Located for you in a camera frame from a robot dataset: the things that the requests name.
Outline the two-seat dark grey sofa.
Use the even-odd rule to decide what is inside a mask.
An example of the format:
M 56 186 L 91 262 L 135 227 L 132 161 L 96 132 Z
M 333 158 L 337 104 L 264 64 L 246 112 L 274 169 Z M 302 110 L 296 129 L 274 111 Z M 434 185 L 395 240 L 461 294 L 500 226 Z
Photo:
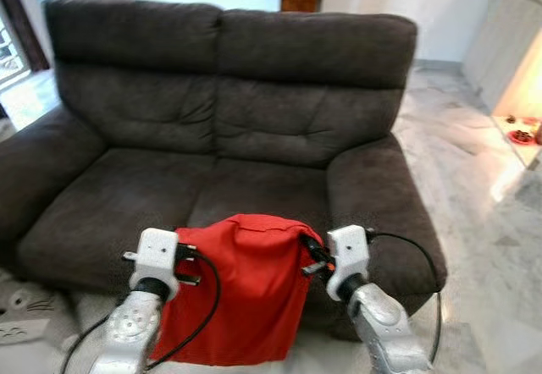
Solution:
M 395 138 L 418 27 L 394 14 L 47 0 L 58 106 L 0 141 L 0 269 L 119 295 L 144 228 L 267 214 L 384 232 L 369 277 L 417 312 L 448 278 Z

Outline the grey cartoon floor mat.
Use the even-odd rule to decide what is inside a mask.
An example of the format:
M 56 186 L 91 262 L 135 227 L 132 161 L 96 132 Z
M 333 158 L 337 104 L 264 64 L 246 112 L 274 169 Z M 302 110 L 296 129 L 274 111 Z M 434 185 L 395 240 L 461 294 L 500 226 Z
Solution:
M 67 351 L 82 332 L 66 293 L 0 270 L 0 344 L 46 342 Z

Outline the red bowl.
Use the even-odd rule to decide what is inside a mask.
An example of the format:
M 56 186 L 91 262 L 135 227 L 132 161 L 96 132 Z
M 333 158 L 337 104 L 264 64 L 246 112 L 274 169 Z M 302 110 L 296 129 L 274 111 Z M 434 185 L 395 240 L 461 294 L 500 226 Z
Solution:
M 534 134 L 529 133 L 529 131 L 514 129 L 511 131 L 507 131 L 506 135 L 512 143 L 515 143 L 515 145 L 520 145 L 520 146 L 537 145 L 537 138 L 535 138 Z

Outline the light wooden cabinet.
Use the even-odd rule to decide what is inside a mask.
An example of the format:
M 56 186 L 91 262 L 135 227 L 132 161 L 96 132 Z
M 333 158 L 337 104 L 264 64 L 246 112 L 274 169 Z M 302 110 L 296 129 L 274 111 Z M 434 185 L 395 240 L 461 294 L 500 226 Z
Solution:
M 506 119 L 542 119 L 542 0 L 490 0 L 463 62 L 466 80 L 506 134 Z

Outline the dark framed window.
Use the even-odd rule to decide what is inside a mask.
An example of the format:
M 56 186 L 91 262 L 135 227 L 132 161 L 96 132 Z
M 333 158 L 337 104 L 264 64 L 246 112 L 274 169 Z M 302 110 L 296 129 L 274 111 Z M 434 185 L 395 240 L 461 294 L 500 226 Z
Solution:
M 51 68 L 49 59 L 42 48 L 41 41 L 32 26 L 23 0 L 0 0 L 5 30 L 13 37 L 17 57 L 30 73 L 47 71 Z

